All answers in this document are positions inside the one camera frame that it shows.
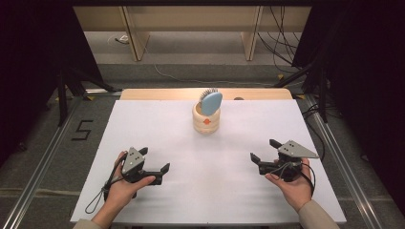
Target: metal rail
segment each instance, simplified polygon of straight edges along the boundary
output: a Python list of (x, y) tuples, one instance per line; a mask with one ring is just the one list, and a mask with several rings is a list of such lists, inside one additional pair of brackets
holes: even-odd
[(31, 202), (33, 199), (33, 196), (41, 183), (43, 177), (45, 176), (48, 167), (50, 166), (53, 156), (55, 155), (62, 139), (63, 136), (66, 133), (66, 130), (69, 127), (70, 121), (72, 119), (72, 116), (77, 108), (77, 106), (80, 104), (81, 97), (76, 97), (73, 100), (73, 104), (71, 105), (71, 111), (69, 115), (67, 116), (65, 122), (60, 126), (57, 127), (55, 134), (53, 135), (53, 138), (48, 145), (47, 150), (45, 151), (44, 155), (42, 156), (41, 160), (39, 161), (38, 166), (36, 167), (35, 171), (33, 172), (30, 181), (24, 188), (23, 192), (21, 193), (20, 198), (15, 202), (14, 206), (11, 209), (11, 212), (6, 220), (6, 223), (4, 224), (3, 228), (4, 229), (15, 229), (18, 228), (21, 220), (25, 216)]
[[(315, 99), (309, 95), (307, 100), (309, 106), (316, 104)], [(353, 200), (356, 203), (358, 210), (360, 211), (361, 216), (363, 217), (368, 228), (383, 228), (378, 215), (373, 209), (372, 204), (361, 188), (357, 178), (355, 177), (348, 161), (345, 159), (344, 154), (340, 150), (340, 147), (333, 136), (333, 133), (330, 130), (328, 123), (324, 123), (319, 114), (315, 114), (315, 120), (318, 124), (319, 129), (321, 130), (323, 138), (326, 140), (330, 152), (336, 161), (337, 167), (342, 173), (343, 179), (349, 188), (349, 191), (352, 194)]]

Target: white paper sheet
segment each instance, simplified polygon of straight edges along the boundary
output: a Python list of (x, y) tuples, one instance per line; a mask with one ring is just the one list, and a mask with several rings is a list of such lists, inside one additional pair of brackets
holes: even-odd
[[(278, 157), (268, 141), (292, 139), (316, 152), (294, 100), (224, 100), (212, 135), (193, 129), (196, 101), (117, 101), (71, 221), (91, 219), (85, 208), (110, 175), (118, 153), (148, 147), (144, 169), (170, 162), (162, 185), (147, 186), (115, 222), (136, 225), (270, 225), (297, 222), (281, 191), (250, 160)], [(313, 198), (346, 222), (319, 159)]]

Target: brush bristles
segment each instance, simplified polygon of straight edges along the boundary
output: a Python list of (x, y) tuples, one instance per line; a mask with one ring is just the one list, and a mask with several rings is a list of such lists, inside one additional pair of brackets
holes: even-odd
[(203, 99), (204, 99), (207, 95), (213, 94), (213, 93), (217, 93), (217, 92), (218, 92), (218, 89), (216, 89), (216, 88), (210, 88), (210, 89), (205, 90), (205, 91), (202, 93), (202, 95), (200, 96), (200, 102), (203, 101)]

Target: sleeve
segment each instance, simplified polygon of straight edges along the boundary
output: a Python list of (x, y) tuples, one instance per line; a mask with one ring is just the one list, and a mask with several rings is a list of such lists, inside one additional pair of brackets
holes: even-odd
[(301, 225), (306, 229), (339, 229), (330, 215), (315, 201), (306, 203), (299, 211)]
[(80, 219), (75, 225), (74, 229), (102, 229), (95, 222), (87, 219)]

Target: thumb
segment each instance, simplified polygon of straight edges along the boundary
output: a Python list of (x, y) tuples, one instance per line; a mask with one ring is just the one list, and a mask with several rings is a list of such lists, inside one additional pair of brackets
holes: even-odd
[(274, 174), (265, 174), (265, 178), (270, 180), (271, 183), (277, 185), (278, 187), (280, 187), (283, 183), (283, 181), (277, 175)]
[(154, 180), (156, 179), (155, 176), (149, 176), (149, 177), (144, 177), (142, 180), (134, 183), (132, 185), (134, 191), (136, 192), (137, 190), (149, 185), (150, 183), (152, 183)]

